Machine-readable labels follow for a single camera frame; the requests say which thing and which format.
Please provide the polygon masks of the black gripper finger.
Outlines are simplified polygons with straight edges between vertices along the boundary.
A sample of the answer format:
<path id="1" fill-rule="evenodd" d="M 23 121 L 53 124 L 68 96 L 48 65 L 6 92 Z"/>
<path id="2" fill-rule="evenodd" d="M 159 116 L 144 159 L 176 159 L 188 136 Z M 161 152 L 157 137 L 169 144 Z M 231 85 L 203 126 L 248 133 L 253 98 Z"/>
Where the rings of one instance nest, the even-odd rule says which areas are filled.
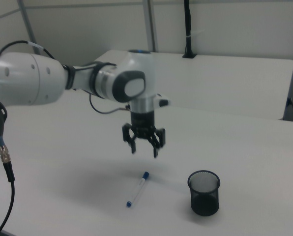
<path id="1" fill-rule="evenodd" d="M 149 137 L 147 140 L 152 145 L 153 157 L 156 158 L 158 156 L 158 151 L 166 144 L 165 128 L 157 129 L 156 127 L 153 127 L 151 131 L 149 131 Z"/>
<path id="2" fill-rule="evenodd" d="M 128 143 L 128 145 L 131 147 L 131 153 L 134 154 L 136 152 L 136 143 L 135 139 L 137 138 L 136 133 L 132 129 L 132 125 L 129 123 L 126 123 L 122 127 L 122 135 L 123 140 Z"/>

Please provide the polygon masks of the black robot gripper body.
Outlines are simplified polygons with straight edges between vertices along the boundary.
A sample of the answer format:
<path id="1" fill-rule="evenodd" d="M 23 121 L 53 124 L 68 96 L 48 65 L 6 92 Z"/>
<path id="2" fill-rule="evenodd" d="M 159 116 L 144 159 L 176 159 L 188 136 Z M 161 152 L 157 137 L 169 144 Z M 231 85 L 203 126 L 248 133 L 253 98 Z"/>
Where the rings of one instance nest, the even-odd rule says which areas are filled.
<path id="1" fill-rule="evenodd" d="M 131 125 L 137 138 L 150 138 L 153 135 L 162 136 L 162 131 L 155 128 L 154 111 L 148 113 L 131 112 Z"/>

